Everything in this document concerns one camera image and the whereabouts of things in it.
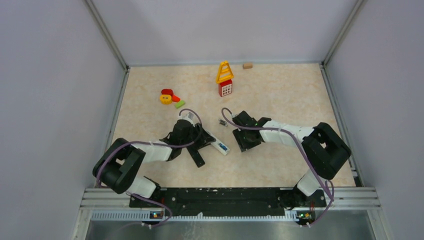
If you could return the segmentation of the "white air conditioner remote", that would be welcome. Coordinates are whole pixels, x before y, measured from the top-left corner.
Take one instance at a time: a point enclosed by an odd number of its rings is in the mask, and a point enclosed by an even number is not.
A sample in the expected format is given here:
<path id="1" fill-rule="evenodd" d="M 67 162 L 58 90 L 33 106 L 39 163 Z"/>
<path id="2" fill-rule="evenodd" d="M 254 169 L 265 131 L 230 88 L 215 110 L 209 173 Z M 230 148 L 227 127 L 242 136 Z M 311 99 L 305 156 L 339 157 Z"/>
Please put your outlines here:
<path id="1" fill-rule="evenodd" d="M 214 134 L 212 134 L 212 136 L 213 137 L 215 137 L 216 138 L 216 142 L 213 142 L 211 145 L 214 147 L 214 148 L 216 148 L 221 154 L 223 154 L 224 156 L 226 156 L 226 155 L 228 155 L 228 153 L 230 152 L 230 148 L 226 145 L 226 144 L 224 144 L 221 140 L 219 140 Z M 220 148 L 220 146 L 219 146 L 219 143 L 221 143 L 221 144 L 223 144 L 223 145 L 225 145 L 227 148 L 228 148 L 228 150 L 227 151 L 224 151 L 222 148 Z"/>

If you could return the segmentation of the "black TV remote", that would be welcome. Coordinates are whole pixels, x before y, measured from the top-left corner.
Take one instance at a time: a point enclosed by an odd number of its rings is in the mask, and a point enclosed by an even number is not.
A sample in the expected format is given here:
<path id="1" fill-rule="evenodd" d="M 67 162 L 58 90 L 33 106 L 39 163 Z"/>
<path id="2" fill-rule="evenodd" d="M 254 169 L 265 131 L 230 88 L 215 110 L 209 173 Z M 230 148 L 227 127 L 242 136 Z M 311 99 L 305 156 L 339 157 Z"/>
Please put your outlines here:
<path id="1" fill-rule="evenodd" d="M 197 148 L 188 146 L 186 149 L 198 168 L 201 168 L 206 164 Z"/>

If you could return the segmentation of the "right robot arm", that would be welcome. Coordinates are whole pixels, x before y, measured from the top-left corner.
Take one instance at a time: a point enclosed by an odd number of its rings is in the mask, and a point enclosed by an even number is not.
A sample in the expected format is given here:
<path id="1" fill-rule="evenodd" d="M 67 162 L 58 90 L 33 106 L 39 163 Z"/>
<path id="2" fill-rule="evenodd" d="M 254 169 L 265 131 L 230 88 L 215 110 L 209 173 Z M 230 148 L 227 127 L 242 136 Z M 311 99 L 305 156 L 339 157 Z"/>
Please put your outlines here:
<path id="1" fill-rule="evenodd" d="M 242 111 L 229 124 L 236 127 L 233 135 L 242 152 L 262 143 L 295 147 L 304 158 L 308 171 L 297 182 L 293 200 L 307 206 L 319 188 L 330 196 L 327 184 L 337 175 L 352 151 L 336 131 L 325 122 L 316 126 L 295 126 L 262 117 L 258 120 Z"/>

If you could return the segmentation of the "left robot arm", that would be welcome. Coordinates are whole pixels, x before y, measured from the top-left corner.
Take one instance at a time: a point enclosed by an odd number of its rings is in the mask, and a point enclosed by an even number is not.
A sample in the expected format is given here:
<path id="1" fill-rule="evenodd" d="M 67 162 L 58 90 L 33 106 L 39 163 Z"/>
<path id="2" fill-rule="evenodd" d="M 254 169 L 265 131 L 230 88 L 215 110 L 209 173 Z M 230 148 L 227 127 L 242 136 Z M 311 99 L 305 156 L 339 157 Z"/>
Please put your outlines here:
<path id="1" fill-rule="evenodd" d="M 159 184 L 146 176 L 139 176 L 142 164 L 169 162 L 177 158 L 186 148 L 197 167 L 205 165 L 199 149 L 217 140 L 201 123 L 179 119 L 168 135 L 156 142 L 142 144 L 116 139 L 95 164 L 92 174 L 98 183 L 105 184 L 117 194 L 130 193 L 141 196 L 149 207 L 160 202 Z"/>

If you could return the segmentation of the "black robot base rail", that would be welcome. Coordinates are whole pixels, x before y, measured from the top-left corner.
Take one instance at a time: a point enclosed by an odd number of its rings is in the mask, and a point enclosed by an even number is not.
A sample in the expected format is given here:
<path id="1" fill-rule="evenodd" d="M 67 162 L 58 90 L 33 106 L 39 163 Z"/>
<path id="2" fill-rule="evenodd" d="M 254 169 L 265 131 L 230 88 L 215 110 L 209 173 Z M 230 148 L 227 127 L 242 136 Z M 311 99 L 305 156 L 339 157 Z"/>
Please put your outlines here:
<path id="1" fill-rule="evenodd" d="M 149 201 L 132 196 L 131 208 L 166 206 L 177 217 L 289 217 L 298 224 L 314 222 L 315 210 L 325 208 L 328 201 L 323 190 L 306 196 L 296 188 L 233 187 L 157 189 Z"/>

